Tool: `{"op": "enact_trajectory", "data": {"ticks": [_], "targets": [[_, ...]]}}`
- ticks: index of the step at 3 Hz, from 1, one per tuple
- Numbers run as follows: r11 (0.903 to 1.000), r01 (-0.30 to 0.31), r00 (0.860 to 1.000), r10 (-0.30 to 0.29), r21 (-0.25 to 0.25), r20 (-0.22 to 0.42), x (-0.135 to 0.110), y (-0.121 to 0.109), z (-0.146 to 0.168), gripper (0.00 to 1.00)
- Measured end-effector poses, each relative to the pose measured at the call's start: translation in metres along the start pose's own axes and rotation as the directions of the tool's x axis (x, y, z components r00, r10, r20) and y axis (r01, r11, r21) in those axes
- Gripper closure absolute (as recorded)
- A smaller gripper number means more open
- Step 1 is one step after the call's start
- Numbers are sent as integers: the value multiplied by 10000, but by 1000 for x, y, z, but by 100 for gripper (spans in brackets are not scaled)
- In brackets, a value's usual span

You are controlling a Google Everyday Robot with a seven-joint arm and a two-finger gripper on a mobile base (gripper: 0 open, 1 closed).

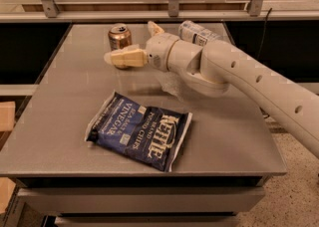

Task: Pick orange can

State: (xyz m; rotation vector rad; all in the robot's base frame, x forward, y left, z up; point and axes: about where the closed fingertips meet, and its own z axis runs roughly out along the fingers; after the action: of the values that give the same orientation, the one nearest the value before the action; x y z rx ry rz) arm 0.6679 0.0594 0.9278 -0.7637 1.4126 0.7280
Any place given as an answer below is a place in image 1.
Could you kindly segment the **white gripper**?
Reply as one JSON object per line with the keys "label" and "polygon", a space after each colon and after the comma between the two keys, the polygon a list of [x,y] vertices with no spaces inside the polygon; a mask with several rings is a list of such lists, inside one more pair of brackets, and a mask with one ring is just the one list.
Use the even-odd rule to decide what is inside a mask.
{"label": "white gripper", "polygon": [[179,36],[164,33],[164,29],[154,21],[148,21],[148,30],[151,38],[147,40],[146,50],[139,45],[130,45],[122,49],[113,50],[104,55],[107,64],[117,68],[141,68],[149,64],[162,72],[167,72],[167,59],[173,45]]}

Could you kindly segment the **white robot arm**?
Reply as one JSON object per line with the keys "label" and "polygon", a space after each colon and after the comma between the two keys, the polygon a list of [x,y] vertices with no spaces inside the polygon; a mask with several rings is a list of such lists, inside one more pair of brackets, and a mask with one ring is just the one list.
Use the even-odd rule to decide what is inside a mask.
{"label": "white robot arm", "polygon": [[193,90],[223,94],[230,85],[255,101],[313,155],[319,157],[319,97],[262,65],[212,31],[191,21],[176,35],[148,23],[151,37],[142,49],[131,45],[104,56],[113,66],[172,72]]}

